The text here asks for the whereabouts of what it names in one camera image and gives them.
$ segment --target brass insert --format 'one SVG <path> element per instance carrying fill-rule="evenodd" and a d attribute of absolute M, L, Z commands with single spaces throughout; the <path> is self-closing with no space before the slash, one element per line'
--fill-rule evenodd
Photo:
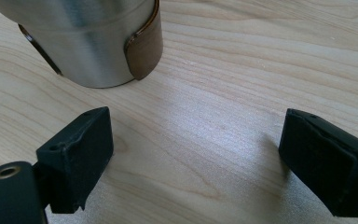
<path fill-rule="evenodd" d="M 0 179 L 6 179 L 16 175 L 21 170 L 20 166 L 9 166 L 0 170 Z"/>

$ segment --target black plastic bracket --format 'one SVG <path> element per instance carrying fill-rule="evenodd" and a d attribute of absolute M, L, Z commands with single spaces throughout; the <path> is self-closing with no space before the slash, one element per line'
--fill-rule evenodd
<path fill-rule="evenodd" d="M 83 113 L 36 151 L 32 166 L 0 166 L 0 223 L 47 223 L 53 213 L 83 209 L 113 155 L 108 107 Z"/>
<path fill-rule="evenodd" d="M 334 216 L 358 217 L 358 138 L 315 115 L 288 109 L 279 153 Z"/>

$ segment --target light wood grain surface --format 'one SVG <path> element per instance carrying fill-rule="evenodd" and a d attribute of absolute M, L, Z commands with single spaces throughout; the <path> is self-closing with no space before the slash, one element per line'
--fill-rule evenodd
<path fill-rule="evenodd" d="M 358 223 L 332 217 L 277 146 L 286 108 L 358 137 L 358 0 L 162 0 L 142 81 L 59 77 L 0 14 L 0 165 L 107 105 L 115 157 L 86 210 L 50 223 Z"/>

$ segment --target metal cylinder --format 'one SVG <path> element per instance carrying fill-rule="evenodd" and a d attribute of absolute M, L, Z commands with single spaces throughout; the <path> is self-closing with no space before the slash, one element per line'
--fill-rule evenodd
<path fill-rule="evenodd" d="M 0 12 L 26 30 L 63 76 L 82 86 L 106 88 L 134 79 L 125 46 L 150 21 L 156 3 L 0 0 Z"/>

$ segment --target wood grain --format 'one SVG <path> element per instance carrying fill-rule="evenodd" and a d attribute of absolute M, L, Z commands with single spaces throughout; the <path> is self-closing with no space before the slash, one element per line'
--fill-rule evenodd
<path fill-rule="evenodd" d="M 50 223 L 358 223 L 281 163 L 284 113 L 358 137 L 358 1 L 162 0 L 152 74 L 94 90 L 54 74 L 0 14 L 0 164 L 82 112 L 111 110 L 116 155 L 86 203 Z"/>

